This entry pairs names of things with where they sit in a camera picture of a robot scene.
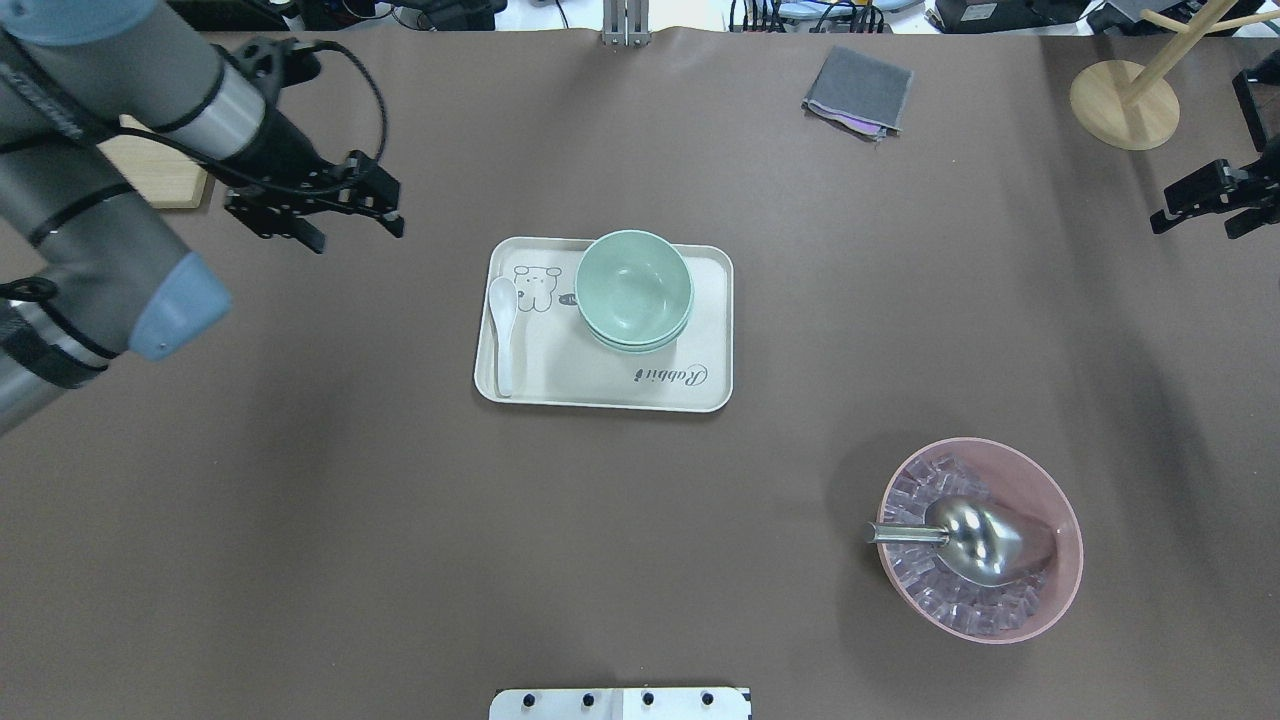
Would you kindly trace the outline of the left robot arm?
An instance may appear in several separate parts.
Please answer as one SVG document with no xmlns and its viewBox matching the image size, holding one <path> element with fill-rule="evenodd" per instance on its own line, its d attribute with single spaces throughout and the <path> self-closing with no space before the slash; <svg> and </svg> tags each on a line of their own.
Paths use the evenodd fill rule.
<svg viewBox="0 0 1280 720">
<path fill-rule="evenodd" d="M 332 41 L 207 42 L 163 1 L 3 4 L 3 219 L 44 269 L 3 284 L 3 429 L 133 352 L 170 356 L 230 295 L 104 154 L 131 136 L 227 187 L 252 233 L 323 252 L 308 218 L 337 211 L 402 236 L 401 186 L 378 155 L 325 160 L 279 109 Z"/>
</svg>

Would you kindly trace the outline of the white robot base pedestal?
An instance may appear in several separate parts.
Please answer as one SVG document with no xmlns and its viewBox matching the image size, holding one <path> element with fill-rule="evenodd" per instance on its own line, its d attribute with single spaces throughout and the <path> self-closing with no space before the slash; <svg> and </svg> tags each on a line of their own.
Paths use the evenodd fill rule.
<svg viewBox="0 0 1280 720">
<path fill-rule="evenodd" d="M 749 689 L 728 685 L 516 688 L 489 719 L 751 719 Z"/>
</svg>

